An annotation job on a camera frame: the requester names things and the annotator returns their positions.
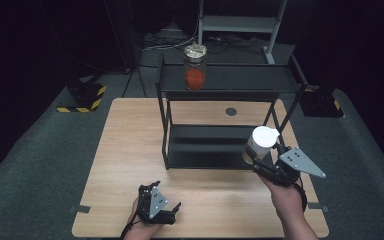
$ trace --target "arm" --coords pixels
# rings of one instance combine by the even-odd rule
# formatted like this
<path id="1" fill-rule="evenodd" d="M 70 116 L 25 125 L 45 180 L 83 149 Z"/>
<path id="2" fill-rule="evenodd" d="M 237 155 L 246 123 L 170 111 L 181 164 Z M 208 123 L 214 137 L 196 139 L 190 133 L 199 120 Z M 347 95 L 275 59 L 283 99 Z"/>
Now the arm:
<path id="1" fill-rule="evenodd" d="M 130 214 L 127 223 L 129 223 L 133 216 L 135 216 L 136 208 L 138 207 L 138 199 L 133 202 L 132 214 Z M 164 225 L 163 224 L 151 224 L 147 225 L 141 222 L 138 216 L 135 216 L 132 228 L 127 232 L 124 240 L 149 240 L 157 233 Z"/>
<path id="2" fill-rule="evenodd" d="M 272 202 L 282 222 L 285 238 L 287 240 L 318 239 L 304 217 L 301 196 L 297 190 L 292 186 L 287 188 L 277 186 L 264 177 L 258 176 L 271 192 Z"/>

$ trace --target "gray carpet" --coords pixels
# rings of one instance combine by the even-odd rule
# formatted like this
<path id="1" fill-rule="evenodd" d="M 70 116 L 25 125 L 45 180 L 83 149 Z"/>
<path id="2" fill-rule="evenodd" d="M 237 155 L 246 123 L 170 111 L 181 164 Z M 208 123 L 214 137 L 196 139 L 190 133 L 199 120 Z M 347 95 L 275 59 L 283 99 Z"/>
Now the gray carpet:
<path id="1" fill-rule="evenodd" d="M 221 46 L 208 46 L 211 51 Z M 274 58 L 285 63 L 293 46 L 277 44 Z M 180 62 L 176 49 L 143 52 L 142 65 L 154 65 L 158 53 Z M 210 54 L 214 62 L 264 63 L 261 46 L 230 47 Z M 156 70 L 139 68 L 146 94 L 156 97 Z M 71 234 L 73 207 L 79 204 L 105 120 L 114 98 L 122 96 L 129 75 L 104 74 L 102 102 L 91 113 L 58 113 L 72 101 L 66 90 L 18 140 L 0 165 L 0 239 L 76 239 Z M 291 123 L 303 151 L 328 175 L 313 178 L 330 234 L 326 239 L 384 239 L 384 156 L 348 97 L 334 93 L 345 118 L 308 118 L 296 109 Z M 144 97 L 134 71 L 125 97 Z M 292 100 L 282 95 L 285 105 Z"/>

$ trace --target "black metal shelf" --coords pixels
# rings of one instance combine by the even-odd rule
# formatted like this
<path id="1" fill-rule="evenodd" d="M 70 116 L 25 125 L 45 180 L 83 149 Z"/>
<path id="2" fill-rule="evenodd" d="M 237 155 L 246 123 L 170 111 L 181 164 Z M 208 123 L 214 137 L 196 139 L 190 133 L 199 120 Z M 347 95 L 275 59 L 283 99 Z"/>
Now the black metal shelf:
<path id="1" fill-rule="evenodd" d="M 165 64 L 161 54 L 156 88 L 164 127 L 162 154 L 166 169 L 249 169 L 242 160 L 242 150 L 257 127 L 176 125 L 172 123 L 171 101 L 270 102 L 262 125 L 273 117 L 281 134 L 308 85 L 294 56 L 286 65 L 207 64 L 205 85 L 201 90 L 186 89 L 183 79 L 183 64 Z M 274 105 L 281 93 L 296 94 L 296 97 L 279 123 Z"/>

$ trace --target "dark background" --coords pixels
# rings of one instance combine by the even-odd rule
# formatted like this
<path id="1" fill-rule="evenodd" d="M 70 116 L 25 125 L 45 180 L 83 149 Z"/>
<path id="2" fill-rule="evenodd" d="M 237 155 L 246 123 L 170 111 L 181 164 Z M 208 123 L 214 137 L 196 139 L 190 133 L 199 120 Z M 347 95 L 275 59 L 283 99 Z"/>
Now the dark background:
<path id="1" fill-rule="evenodd" d="M 0 162 L 73 76 L 126 68 L 103 1 L 41 1 L 58 38 L 37 2 L 0 0 Z M 191 14 L 196 3 L 134 1 L 133 18 L 145 33 L 158 31 L 174 16 L 187 32 L 195 19 L 180 16 Z M 208 13 L 226 15 L 275 15 L 277 5 L 274 0 L 206 1 Z M 384 153 L 384 1 L 289 1 L 277 42 L 296 44 L 310 84 L 334 79 Z"/>

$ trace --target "wooden table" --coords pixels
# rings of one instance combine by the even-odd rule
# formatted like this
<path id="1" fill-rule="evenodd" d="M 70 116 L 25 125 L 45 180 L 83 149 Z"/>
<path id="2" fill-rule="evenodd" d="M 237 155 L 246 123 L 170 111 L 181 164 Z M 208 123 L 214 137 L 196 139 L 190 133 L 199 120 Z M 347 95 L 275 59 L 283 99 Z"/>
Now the wooden table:
<path id="1" fill-rule="evenodd" d="M 285 111 L 276 104 L 278 117 Z M 234 107 L 236 116 L 226 108 Z M 173 121 L 217 124 L 256 124 L 269 104 L 255 102 L 176 102 Z M 161 153 L 163 128 L 157 99 L 115 99 L 105 124 L 86 183 L 72 233 L 76 237 L 119 237 L 140 185 L 160 180 L 159 190 L 171 210 L 182 202 L 177 222 L 167 225 L 155 238 L 263 238 L 283 237 L 270 192 L 248 170 L 165 170 Z M 288 123 L 283 137 L 297 146 Z M 302 176 L 308 201 L 318 203 L 311 179 Z M 319 237 L 329 230 L 320 209 L 307 209 L 306 218 Z"/>

